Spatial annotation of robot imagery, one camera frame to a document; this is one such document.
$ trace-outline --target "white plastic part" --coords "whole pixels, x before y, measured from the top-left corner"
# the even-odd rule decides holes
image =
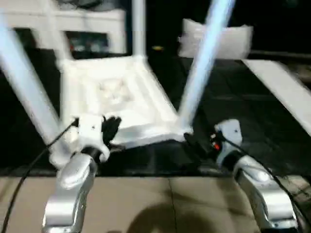
[[[213,0],[206,18],[206,32],[197,57],[192,63],[182,97],[179,120],[181,125],[191,125],[203,91],[213,68],[219,40],[227,26],[234,0]]]
[[[104,118],[99,115],[83,114],[79,117],[79,136],[77,137],[79,150],[94,147],[102,152],[101,162],[106,162],[110,150],[103,143],[102,123]]]
[[[50,144],[61,132],[55,110],[15,32],[8,29],[0,15],[0,64],[6,78],[24,106],[44,142]],[[51,148],[51,163],[61,168],[71,153],[63,139]]]
[[[240,123],[236,119],[224,120],[219,124],[215,125],[216,131],[221,131],[223,136],[230,142],[233,142],[237,146],[241,146],[242,143],[242,133],[240,128]],[[228,142],[223,142],[222,151],[217,157],[216,164],[221,167],[222,163],[231,152],[238,150],[236,147],[232,146]]]

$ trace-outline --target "robotic arm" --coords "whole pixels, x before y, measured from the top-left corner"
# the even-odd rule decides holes
[[[296,214],[288,194],[266,168],[233,146],[233,143],[240,146],[242,142],[239,122],[224,121],[216,125],[215,130],[221,133],[220,138],[227,139],[221,140],[221,151],[215,161],[219,167],[232,172],[235,181],[247,195],[261,232],[297,233]]]
[[[93,186],[98,164],[105,162],[121,119],[85,115],[79,118],[79,152],[58,172],[56,189],[43,217],[44,233],[79,233],[82,230],[86,199]]]

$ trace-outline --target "black wire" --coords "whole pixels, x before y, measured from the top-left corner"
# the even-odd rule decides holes
[[[172,201],[172,208],[173,208],[173,214],[174,214],[174,226],[175,226],[175,231],[177,232],[177,218],[176,218],[176,208],[175,208],[175,203],[174,203],[174,194],[173,194],[171,179],[168,178],[168,180],[169,180],[169,186],[170,186],[170,191],[171,191],[171,201]]]
[[[227,78],[224,78],[225,83],[227,84],[228,88],[230,89],[230,91],[232,92],[233,95],[235,95],[236,97],[240,98],[245,105],[247,106],[247,108],[249,109],[250,113],[253,115],[253,119],[258,123],[259,126],[262,126],[262,120],[259,119],[258,114],[256,114],[254,108],[251,106],[251,104],[249,104],[249,102],[247,101],[247,99],[244,98],[243,95],[237,93],[234,88],[231,86],[230,81],[228,81]],[[282,147],[277,144],[276,142],[274,142],[267,134],[266,130],[264,127],[262,127],[262,132],[264,135],[264,141],[266,142],[266,144],[268,146],[270,146],[272,149],[274,149],[276,152],[278,152],[278,149],[280,151],[283,151]]]
[[[223,141],[226,141],[227,143],[229,143],[230,145],[234,146],[236,149],[240,150],[243,154],[248,155],[250,157],[252,157],[253,159],[255,159],[252,155],[250,155],[249,153],[247,153],[247,151],[245,151],[243,148],[241,148],[239,145],[235,144],[234,142],[228,140],[227,138],[225,138],[224,136],[221,135],[220,137]],[[296,208],[298,209],[298,211],[301,213],[301,215],[303,216],[303,218],[305,219],[305,221],[307,222],[307,224],[309,225],[309,227],[311,227],[311,222],[310,220],[307,218],[306,214],[302,211],[301,206],[298,204],[298,202],[293,198],[292,194],[285,188],[285,186],[281,183],[281,181],[278,179],[277,176],[275,176],[271,170],[266,167],[263,163],[261,163],[260,161],[258,161],[257,159],[255,159],[257,163],[259,163],[260,165],[262,165],[262,167],[264,169],[266,169],[266,171],[269,173],[269,175],[271,175],[273,177],[273,179],[275,180],[275,182],[284,190],[284,192],[289,196],[290,200],[292,201],[292,203],[295,204]]]
[[[57,142],[63,135],[64,133],[66,133],[69,128],[75,124],[75,121],[73,123],[71,123],[67,128],[65,128],[64,131],[62,131],[51,143],[49,143],[45,148],[44,150],[42,150],[42,152],[36,156],[36,158],[29,164],[26,172],[23,174],[22,178],[20,178],[15,190],[14,190],[14,193],[12,195],[12,198],[11,198],[11,201],[10,201],[10,204],[9,204],[9,207],[6,211],[6,215],[5,215],[5,218],[4,218],[4,221],[3,221],[3,225],[2,225],[2,230],[1,230],[1,233],[6,233],[6,230],[7,230],[7,227],[8,227],[8,223],[9,223],[9,219],[10,219],[10,216],[11,216],[11,212],[12,212],[12,209],[14,207],[14,204],[15,204],[15,201],[16,201],[16,198],[17,198],[17,195],[18,195],[18,192],[21,188],[21,186],[23,185],[25,179],[28,177],[31,169],[33,168],[33,166],[41,159],[41,157],[49,151],[49,148],[55,143]]]

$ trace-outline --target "floor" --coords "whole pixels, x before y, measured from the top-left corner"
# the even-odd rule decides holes
[[[4,218],[18,178],[0,179]],[[25,181],[8,233],[38,233],[54,178]],[[230,178],[96,178],[84,233],[257,233],[246,196]]]

